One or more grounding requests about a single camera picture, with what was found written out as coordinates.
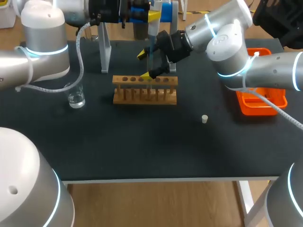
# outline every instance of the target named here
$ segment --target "yellow tape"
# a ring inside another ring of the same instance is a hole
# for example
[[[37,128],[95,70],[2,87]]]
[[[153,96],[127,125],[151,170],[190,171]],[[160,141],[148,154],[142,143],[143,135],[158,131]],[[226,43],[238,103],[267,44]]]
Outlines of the yellow tape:
[[[145,80],[147,80],[147,79],[152,79],[152,78],[150,77],[149,72],[146,72],[146,73],[144,73],[143,75],[141,75],[141,78],[143,78],[143,79],[145,79]]]
[[[2,0],[1,2],[0,2],[0,6],[5,6],[6,4],[7,4],[7,2],[8,2],[8,0]]]
[[[191,12],[186,12],[186,14],[207,14],[210,11],[191,11]]]

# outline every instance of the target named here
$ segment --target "white table leg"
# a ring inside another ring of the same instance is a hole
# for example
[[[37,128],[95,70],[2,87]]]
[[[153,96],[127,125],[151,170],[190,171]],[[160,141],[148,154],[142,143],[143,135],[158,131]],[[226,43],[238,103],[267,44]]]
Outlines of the white table leg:
[[[244,224],[245,227],[256,227],[258,223],[265,216],[264,205],[266,194],[272,185],[272,182],[268,184],[266,189],[258,198],[257,202],[254,204],[251,192],[250,185],[248,181],[238,181],[237,186],[240,194],[241,205],[244,213]]]
[[[187,15],[187,1],[184,0],[184,8],[183,8],[183,20],[186,20],[186,15]]]
[[[184,1],[183,0],[179,0],[181,3],[181,12],[184,13]]]

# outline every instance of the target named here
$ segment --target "clear liquid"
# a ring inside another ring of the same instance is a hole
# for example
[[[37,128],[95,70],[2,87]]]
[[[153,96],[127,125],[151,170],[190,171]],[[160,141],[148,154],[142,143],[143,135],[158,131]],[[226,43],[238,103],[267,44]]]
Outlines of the clear liquid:
[[[74,92],[68,96],[70,106],[74,109],[79,109],[85,105],[85,98],[83,92]]]

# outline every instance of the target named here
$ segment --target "small white cap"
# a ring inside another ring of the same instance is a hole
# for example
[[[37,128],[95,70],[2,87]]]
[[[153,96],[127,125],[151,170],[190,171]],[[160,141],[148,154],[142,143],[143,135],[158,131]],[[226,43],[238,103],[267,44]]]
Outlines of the small white cap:
[[[28,1],[21,12],[24,26],[37,29],[59,27],[65,23],[64,14],[52,4],[42,0]]]
[[[203,115],[203,116],[202,116],[202,123],[203,123],[203,124],[206,124],[206,123],[207,123],[207,120],[208,120],[208,116],[207,116],[207,115]]]

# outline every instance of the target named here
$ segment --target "yellow label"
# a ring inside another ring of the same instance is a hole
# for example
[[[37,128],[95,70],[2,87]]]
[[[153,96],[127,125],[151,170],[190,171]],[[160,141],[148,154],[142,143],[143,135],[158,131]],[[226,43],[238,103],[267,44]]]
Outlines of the yellow label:
[[[0,0],[0,6],[5,6],[8,0]]]

